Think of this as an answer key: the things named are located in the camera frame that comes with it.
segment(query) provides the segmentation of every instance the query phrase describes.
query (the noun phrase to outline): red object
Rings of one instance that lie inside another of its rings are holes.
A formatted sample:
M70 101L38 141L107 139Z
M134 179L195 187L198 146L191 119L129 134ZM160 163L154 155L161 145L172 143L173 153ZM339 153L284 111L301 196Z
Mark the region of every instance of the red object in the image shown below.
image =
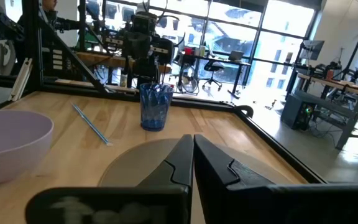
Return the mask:
M191 47L185 47L185 54L191 55L192 51L193 51L193 49L191 49Z

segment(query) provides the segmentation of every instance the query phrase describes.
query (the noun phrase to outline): concrete floor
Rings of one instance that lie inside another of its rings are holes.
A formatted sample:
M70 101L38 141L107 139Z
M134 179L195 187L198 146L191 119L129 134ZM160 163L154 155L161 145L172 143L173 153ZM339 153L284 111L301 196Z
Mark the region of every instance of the concrete floor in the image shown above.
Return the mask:
M117 82L119 76L114 72L113 82ZM165 82L176 83L177 79ZM358 182L358 139L349 139L342 151L335 149L334 142L339 139L341 132L330 124L317 120L317 129L322 133L330 130L329 134L317 138L311 134L310 130L292 130L280 122L280 115L276 112L283 106L276 102L272 110L265 106L271 106L273 99L281 100L282 94L273 90L255 90L249 87L240 91L239 100L233 98L227 90L232 90L232 85L224 84L221 91L216 85L206 85L200 88L198 97L209 100L233 101L237 105L251 105L254 109L253 120L280 144L286 147L293 155L299 158L308 167L313 169L322 178L329 182ZM10 94L10 89L0 88L0 103L4 102Z

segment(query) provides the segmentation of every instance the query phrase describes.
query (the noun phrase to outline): light purple bowl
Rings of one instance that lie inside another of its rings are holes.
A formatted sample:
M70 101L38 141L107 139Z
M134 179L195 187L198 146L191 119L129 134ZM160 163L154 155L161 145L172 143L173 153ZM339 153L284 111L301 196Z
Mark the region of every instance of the light purple bowl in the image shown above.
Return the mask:
M53 121L30 111L0 110L0 182L31 169L47 154Z

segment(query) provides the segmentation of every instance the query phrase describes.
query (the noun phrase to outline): person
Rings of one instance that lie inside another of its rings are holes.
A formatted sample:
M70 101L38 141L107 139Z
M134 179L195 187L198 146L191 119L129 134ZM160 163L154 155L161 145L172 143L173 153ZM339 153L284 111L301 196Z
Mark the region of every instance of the person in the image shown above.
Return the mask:
M44 10L45 15L47 16L48 22L52 27L57 30L75 30L80 29L80 22L73 21L69 19L64 19L57 17L57 11L55 11L57 5L57 0L42 0L42 9ZM21 16L17 23L22 26L25 30L24 16ZM53 44L52 38L48 37L43 31L41 34L42 37L42 47L50 47ZM17 63L12 71L12 75L17 75L25 59L27 44L23 42L14 42L14 48L16 51ZM48 62L48 56L43 57L44 63Z

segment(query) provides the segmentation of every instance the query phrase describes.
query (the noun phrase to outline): computer tower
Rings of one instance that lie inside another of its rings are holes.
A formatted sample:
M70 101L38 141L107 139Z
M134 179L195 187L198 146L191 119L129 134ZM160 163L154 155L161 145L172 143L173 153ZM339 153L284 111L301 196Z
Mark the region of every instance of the computer tower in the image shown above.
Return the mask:
M281 115L281 120L291 129L306 131L315 107L314 103L305 102L294 95L289 95Z

